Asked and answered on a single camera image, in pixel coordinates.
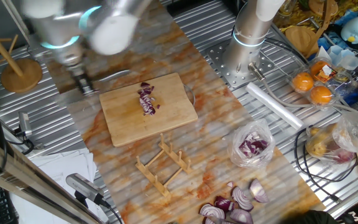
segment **wooden cutting board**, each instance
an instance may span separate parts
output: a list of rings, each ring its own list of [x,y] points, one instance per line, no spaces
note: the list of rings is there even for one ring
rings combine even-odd
[[[160,134],[196,121],[198,115],[190,103],[177,73],[147,81],[154,86],[155,115],[145,115],[139,103],[140,83],[99,96],[112,144],[116,147]]]

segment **red onion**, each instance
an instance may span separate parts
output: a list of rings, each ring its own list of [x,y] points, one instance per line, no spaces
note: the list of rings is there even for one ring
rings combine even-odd
[[[254,131],[245,137],[239,149],[250,159],[258,156],[267,146],[269,146],[269,143],[261,139],[259,134]]]
[[[225,219],[226,218],[226,214],[224,213],[223,210],[221,210],[220,208],[216,208],[216,207],[212,206],[210,203],[205,204],[201,208],[200,215],[203,215],[205,217],[216,217],[218,219]]]
[[[147,114],[152,116],[155,114],[155,109],[152,104],[152,100],[155,99],[149,97],[149,95],[152,93],[152,90],[154,89],[154,86],[152,86],[151,88],[149,86],[150,84],[143,82],[140,84],[140,87],[142,87],[142,89],[137,92],[140,95],[139,102],[143,108],[143,116]]]
[[[234,209],[230,214],[230,218],[241,224],[254,224],[251,214],[243,209]]]
[[[209,218],[205,220],[205,224],[215,224],[215,222],[212,222]]]
[[[234,209],[234,203],[222,196],[216,196],[214,205],[224,212],[228,212]]]
[[[254,209],[254,206],[251,204],[251,202],[248,200],[248,198],[244,195],[244,193],[239,187],[236,187],[233,190],[231,197],[239,204],[242,209],[247,211],[251,211],[252,209]]]
[[[270,200],[258,179],[254,179],[249,187],[252,196],[257,202],[268,203]]]
[[[142,88],[146,88],[146,87],[149,87],[150,86],[150,84],[148,84],[148,83],[146,83],[146,82],[142,82],[141,84],[140,84],[140,87],[142,87]]]

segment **orange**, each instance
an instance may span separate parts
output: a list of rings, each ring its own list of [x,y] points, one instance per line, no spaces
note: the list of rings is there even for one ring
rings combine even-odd
[[[325,86],[316,86],[310,91],[311,102],[316,105],[326,105],[331,101],[332,93]]]
[[[309,73],[301,72],[292,80],[296,91],[309,91],[313,88],[314,81]]]
[[[323,67],[324,67],[325,65],[330,66],[330,64],[328,64],[328,63],[325,62],[325,61],[316,62],[314,65],[312,65],[312,66],[310,67],[310,73],[311,73],[311,75],[312,75],[312,76],[317,75],[317,74],[321,71],[321,69],[323,69]]]

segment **metal table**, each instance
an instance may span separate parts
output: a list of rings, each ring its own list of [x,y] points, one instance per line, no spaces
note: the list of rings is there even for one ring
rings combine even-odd
[[[160,2],[163,5],[167,5],[171,3],[171,0],[161,0]],[[220,0],[215,0],[184,12],[174,17],[174,20],[193,42],[195,47],[202,55],[204,55],[205,59],[212,66],[212,68],[217,71],[211,59],[206,55],[205,50],[230,38],[235,21],[235,17],[232,13]],[[274,26],[271,28],[268,37],[286,41],[282,33]],[[294,92],[292,87],[288,85],[286,81],[287,73],[294,71],[294,69],[299,66],[293,56],[278,47],[269,44],[264,44],[262,52],[275,65],[275,68],[271,72],[265,74],[268,84],[271,86],[274,93],[287,102],[307,102],[307,100],[301,95]],[[23,47],[15,50],[12,56],[17,59],[30,57],[30,54],[27,51],[27,47]],[[85,148],[86,146],[78,130],[75,128],[74,122],[72,121],[68,110],[54,102],[54,97],[58,95],[57,88],[53,83],[45,64],[43,62],[40,63],[44,75],[40,83],[31,91],[20,94],[11,93],[2,87],[0,82],[1,119],[10,128],[16,129],[19,125],[17,112],[29,112],[29,118],[33,128],[33,135],[30,139],[33,142],[42,142],[45,147],[44,150],[35,151],[35,153],[31,156],[42,156]],[[5,63],[0,65],[0,74],[5,65]],[[221,75],[219,72],[217,72],[217,75],[225,80],[224,75]],[[262,87],[262,84],[257,82],[256,79],[251,81]],[[231,90],[254,119],[264,118],[268,121],[270,130],[277,141],[277,147],[295,167],[295,158],[293,156],[294,138],[296,134],[295,130],[284,122],[284,120],[270,111],[261,102],[250,96],[248,92],[246,92],[245,86],[231,88]],[[306,124],[314,124],[316,126],[322,126],[335,122],[335,120],[340,117],[340,113],[334,109],[318,111],[313,108],[289,108],[289,110],[296,114],[297,117],[302,119]],[[303,136],[299,144],[303,144],[304,140],[305,137]],[[310,156],[307,156],[306,158],[311,166],[310,169],[312,173],[323,173],[322,166],[317,159]],[[307,175],[300,175],[324,203],[327,210],[336,205],[331,199],[327,198],[324,192],[317,189],[316,186],[311,183]],[[335,172],[333,174],[324,175],[326,177],[333,178],[340,175],[340,173]],[[108,202],[113,203],[99,173],[96,174],[94,182],[104,189]],[[358,167],[356,167],[352,174],[342,182],[331,183],[323,180],[318,182],[327,191],[335,193],[338,197],[348,197],[358,191]],[[357,202],[358,197],[348,204],[337,205],[339,206],[339,210],[336,210],[333,215],[335,217],[338,216]],[[110,211],[105,212],[108,214],[110,220],[115,220],[114,215]]]

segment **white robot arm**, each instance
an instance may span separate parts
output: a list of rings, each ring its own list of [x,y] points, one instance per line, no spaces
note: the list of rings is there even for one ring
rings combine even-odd
[[[151,0],[22,0],[22,12],[30,18],[40,44],[52,51],[54,59],[71,71],[83,94],[94,92],[82,63],[88,40],[102,55],[113,55],[131,43],[137,23]]]

